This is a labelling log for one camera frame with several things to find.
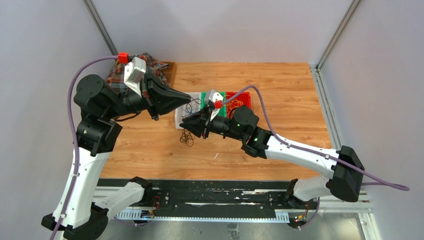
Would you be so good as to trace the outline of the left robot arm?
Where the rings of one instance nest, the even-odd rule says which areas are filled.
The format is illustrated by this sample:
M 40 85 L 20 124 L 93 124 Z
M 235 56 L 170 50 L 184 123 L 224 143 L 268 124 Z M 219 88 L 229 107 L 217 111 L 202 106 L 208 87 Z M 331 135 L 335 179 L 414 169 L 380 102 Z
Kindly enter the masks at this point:
M 140 88 L 142 94 L 131 89 L 118 93 L 96 74 L 78 82 L 73 99 L 81 109 L 81 121 L 73 127 L 78 149 L 65 186 L 72 194 L 64 193 L 56 210 L 42 218 L 45 228 L 61 231 L 67 240 L 96 240 L 109 221 L 130 205 L 155 206 L 153 185 L 141 177 L 130 179 L 101 200 L 93 200 L 102 169 L 122 130 L 118 118 L 148 111 L 158 120 L 191 100 L 187 93 L 163 84 L 152 74 L 142 78 Z

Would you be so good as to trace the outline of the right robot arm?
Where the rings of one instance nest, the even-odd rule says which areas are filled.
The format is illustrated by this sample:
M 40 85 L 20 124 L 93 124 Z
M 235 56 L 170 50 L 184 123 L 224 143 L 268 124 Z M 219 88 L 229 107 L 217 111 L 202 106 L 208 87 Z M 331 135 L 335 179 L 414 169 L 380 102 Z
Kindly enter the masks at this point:
M 286 193 L 286 203 L 294 209 L 305 202 L 332 195 L 342 201 L 357 202 L 363 180 L 364 166 L 355 150 L 319 148 L 292 141 L 258 126 L 259 117 L 243 105 L 230 118 L 212 117 L 209 107 L 184 117 L 180 126 L 198 138 L 210 133 L 241 141 L 241 149 L 251 157 L 284 160 L 319 173 L 309 179 L 293 179 Z

